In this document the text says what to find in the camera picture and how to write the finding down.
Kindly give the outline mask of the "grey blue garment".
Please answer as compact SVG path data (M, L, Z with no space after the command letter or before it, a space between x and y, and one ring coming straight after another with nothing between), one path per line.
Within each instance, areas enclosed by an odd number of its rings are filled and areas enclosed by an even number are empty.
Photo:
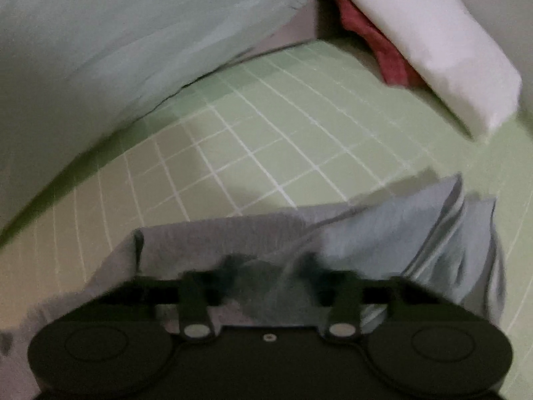
M227 219L137 228L75 293L29 310L1 333L1 359L22 359L47 323L136 276L176 279L236 256L238 280L217 323L324 324L298 277L308 254L318 265L369 279L400 275L477 315L499 322L506 302L496 202L468 193L462 176L403 182L396 197Z

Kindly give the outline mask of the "green grid cutting mat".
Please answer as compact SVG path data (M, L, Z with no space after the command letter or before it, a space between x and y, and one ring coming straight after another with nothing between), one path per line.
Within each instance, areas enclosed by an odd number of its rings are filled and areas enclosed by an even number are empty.
M532 120L472 141L423 89L386 86L367 52L311 42L183 89L77 160L1 239L1 324L79 289L141 226L266 213L461 173L498 200L514 345L503 388L532 396Z

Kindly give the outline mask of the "red folded cloth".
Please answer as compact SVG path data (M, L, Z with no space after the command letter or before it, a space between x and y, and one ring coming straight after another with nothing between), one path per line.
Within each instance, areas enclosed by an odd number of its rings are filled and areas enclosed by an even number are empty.
M396 46L378 27L359 10L351 0L335 0L340 25L346 32L362 39L378 63L382 80L389 86L423 88L425 81L411 66Z

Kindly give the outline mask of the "white folded cloth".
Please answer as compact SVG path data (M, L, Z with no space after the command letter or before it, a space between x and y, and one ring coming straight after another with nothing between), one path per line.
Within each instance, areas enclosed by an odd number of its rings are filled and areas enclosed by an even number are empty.
M474 138L519 107L521 76L461 0L351 0Z

